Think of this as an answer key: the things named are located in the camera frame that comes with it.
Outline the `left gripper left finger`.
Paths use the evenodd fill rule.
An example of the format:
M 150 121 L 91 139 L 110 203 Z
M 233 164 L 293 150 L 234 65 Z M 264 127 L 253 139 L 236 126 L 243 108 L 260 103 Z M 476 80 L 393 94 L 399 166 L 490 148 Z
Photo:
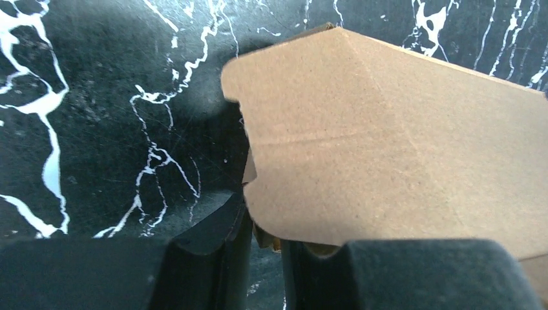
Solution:
M 251 220 L 236 192 L 172 238 L 1 242 L 2 309 L 244 309 Z

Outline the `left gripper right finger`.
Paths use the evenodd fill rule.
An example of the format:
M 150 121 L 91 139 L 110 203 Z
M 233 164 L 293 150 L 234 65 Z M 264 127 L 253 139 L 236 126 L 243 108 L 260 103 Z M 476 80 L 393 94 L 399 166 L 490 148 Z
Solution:
M 491 240 L 352 241 L 329 256 L 284 241 L 288 309 L 542 309 Z

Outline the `brown cardboard box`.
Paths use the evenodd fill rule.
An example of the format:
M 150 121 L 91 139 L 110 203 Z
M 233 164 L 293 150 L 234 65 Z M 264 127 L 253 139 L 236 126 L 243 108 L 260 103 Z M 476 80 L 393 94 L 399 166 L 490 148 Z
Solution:
M 547 96 L 326 24 L 222 68 L 257 243 L 491 240 L 547 308 Z

